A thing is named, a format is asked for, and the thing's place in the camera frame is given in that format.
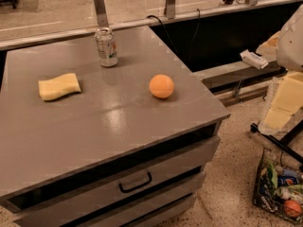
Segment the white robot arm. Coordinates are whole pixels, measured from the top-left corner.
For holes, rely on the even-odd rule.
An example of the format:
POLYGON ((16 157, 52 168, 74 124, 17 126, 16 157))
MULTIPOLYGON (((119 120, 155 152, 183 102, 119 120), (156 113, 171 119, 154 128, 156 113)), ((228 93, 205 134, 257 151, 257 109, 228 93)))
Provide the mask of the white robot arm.
POLYGON ((276 59, 287 70, 284 77, 271 81, 258 124, 261 133, 276 134, 303 107, 303 5, 279 32, 258 47, 257 53, 276 59))

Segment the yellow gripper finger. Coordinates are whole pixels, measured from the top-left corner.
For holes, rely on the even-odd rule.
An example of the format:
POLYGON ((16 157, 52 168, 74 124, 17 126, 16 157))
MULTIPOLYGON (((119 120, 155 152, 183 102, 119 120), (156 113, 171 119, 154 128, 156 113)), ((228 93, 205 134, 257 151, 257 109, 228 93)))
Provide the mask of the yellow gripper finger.
POLYGON ((265 135, 281 131, 292 116, 303 107, 303 73, 288 72, 273 78, 265 97, 258 129, 265 135))

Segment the black robot base legs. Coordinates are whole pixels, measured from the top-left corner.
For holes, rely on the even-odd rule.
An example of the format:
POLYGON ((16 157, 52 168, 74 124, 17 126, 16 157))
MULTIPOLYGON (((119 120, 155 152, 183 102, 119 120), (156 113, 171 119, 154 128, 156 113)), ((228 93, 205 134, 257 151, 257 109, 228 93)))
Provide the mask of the black robot base legs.
POLYGON ((260 135, 268 139, 274 145, 288 153, 294 159, 297 160, 300 164, 303 164, 303 157, 298 154, 296 151, 289 147, 289 144, 292 142, 296 136, 303 131, 303 120, 301 120, 296 126, 294 126, 288 133, 286 133, 280 140, 276 139, 273 135, 265 135, 261 133, 258 129, 258 125, 253 123, 250 126, 250 131, 252 133, 258 132, 260 135))

